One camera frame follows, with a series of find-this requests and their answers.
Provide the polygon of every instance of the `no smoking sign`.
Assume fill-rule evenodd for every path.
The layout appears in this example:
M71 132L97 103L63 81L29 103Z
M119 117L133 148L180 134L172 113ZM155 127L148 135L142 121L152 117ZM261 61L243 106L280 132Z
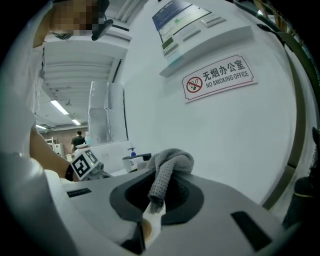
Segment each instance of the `no smoking sign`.
M186 83L186 89L189 93L197 93L202 88L203 82L200 77L192 77L189 79L189 81Z
M240 54L223 56L182 79L185 103L231 89L257 84L257 77Z

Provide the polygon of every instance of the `gray cloth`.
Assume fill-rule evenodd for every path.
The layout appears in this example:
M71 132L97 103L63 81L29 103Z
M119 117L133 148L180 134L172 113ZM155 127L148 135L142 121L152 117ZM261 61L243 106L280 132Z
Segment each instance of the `gray cloth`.
M155 154L146 164L146 168L155 168L155 180L151 186L148 198L151 201L152 214L161 211L169 181L173 171L191 173L194 167L194 158L187 152L177 148L169 148Z

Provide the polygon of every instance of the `no smoking symbol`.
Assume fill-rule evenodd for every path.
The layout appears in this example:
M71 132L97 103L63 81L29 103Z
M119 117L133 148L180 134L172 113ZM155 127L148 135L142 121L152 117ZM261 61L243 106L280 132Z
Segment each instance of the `no smoking symbol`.
M186 89L189 93L197 93L202 88L202 80L200 77L192 77L189 79L189 81L186 83Z

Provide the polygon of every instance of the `man in black shirt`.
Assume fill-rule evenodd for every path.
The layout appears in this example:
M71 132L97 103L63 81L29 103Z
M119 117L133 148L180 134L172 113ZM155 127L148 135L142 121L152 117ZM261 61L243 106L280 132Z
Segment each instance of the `man in black shirt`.
M76 150L76 146L78 145L82 145L83 143L85 143L85 138L81 136L82 132L80 130L78 130L76 132L76 137L72 138L71 141L71 156L74 157L75 155L75 150Z

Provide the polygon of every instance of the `person's arm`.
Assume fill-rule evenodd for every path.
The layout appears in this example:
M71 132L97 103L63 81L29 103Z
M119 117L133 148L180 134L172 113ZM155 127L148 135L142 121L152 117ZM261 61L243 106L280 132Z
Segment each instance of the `person's arm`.
M60 178L66 177L70 163L52 150L38 133L35 125L30 131L30 157L37 160L43 169L56 172ZM75 173L73 173L73 180L78 181Z

